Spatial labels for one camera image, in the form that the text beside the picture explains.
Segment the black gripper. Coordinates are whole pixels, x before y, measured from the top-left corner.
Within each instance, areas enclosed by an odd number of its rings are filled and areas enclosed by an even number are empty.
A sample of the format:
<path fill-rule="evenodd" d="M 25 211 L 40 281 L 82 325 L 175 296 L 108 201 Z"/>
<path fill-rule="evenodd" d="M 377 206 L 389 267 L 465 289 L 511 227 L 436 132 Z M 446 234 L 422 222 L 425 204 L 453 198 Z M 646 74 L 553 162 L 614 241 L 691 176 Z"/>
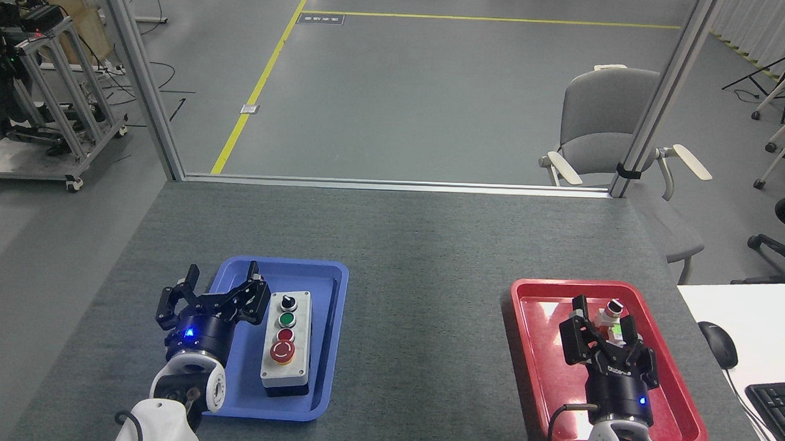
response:
<path fill-rule="evenodd" d="M 584 364 L 588 370 L 585 382 L 587 403 L 597 405 L 588 411 L 591 425 L 606 419 L 639 420 L 654 425 L 649 390 L 660 386 L 656 366 L 656 352 L 644 345 L 634 316 L 621 318 L 622 352 L 612 365 L 605 352 L 595 352 L 589 343 L 595 342 L 597 331 L 589 320 L 589 303 L 584 294 L 572 298 L 572 312 L 560 322 L 559 338 L 564 362 L 569 366 Z"/>
<path fill-rule="evenodd" d="M 200 275 L 199 267 L 191 264 L 178 284 L 164 287 L 158 301 L 155 319 L 168 331 L 164 344 L 166 359 L 182 351 L 205 352 L 221 364 L 228 363 L 234 338 L 234 324 L 245 320 L 253 326 L 262 323 L 268 311 L 271 290 L 257 261 L 230 262 L 223 283 L 213 283 L 214 291 L 196 296 L 194 288 Z M 177 304 L 183 298 L 204 313 L 178 316 Z"/>

